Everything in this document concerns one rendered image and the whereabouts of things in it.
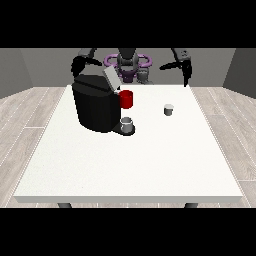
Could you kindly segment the small grey cup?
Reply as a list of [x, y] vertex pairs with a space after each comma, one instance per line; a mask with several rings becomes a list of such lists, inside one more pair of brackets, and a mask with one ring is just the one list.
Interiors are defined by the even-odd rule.
[[133, 121], [130, 117], [123, 117], [120, 120], [121, 123], [121, 131], [124, 133], [129, 133], [133, 129]]

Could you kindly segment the black coffee machine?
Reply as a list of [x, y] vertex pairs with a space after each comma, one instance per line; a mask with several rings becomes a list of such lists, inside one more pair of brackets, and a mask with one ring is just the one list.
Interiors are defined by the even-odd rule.
[[123, 136], [135, 133], [121, 131], [119, 92], [114, 92], [104, 76], [80, 74], [74, 79], [72, 91], [79, 122], [85, 128], [100, 133], [116, 132]]

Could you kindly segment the red pod holder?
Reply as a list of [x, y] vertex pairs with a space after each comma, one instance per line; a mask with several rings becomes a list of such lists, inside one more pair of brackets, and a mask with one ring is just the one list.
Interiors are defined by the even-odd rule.
[[119, 93], [120, 107], [123, 109], [129, 109], [133, 106], [133, 92], [130, 90], [122, 90]]

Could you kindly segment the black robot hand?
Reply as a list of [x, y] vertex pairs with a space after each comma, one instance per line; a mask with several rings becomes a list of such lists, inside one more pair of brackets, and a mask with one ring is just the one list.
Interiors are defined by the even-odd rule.
[[172, 63], [167, 63], [159, 67], [160, 70], [168, 70], [173, 68], [179, 68], [182, 70], [184, 86], [188, 85], [189, 79], [192, 76], [192, 64], [191, 60], [183, 60], [183, 61], [176, 61]]
[[83, 56], [77, 56], [73, 59], [73, 62], [71, 64], [71, 73], [74, 78], [76, 78], [85, 68], [87, 64], [93, 64], [96, 66], [101, 66], [102, 63], [96, 59], [89, 58], [89, 57], [83, 57]]

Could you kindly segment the pale grey machine lid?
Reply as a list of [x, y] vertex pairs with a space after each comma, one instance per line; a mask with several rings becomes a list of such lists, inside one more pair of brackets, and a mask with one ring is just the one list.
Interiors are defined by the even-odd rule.
[[116, 91], [121, 86], [121, 80], [119, 79], [116, 70], [113, 66], [109, 66], [103, 70], [103, 74], [106, 77], [111, 89]]

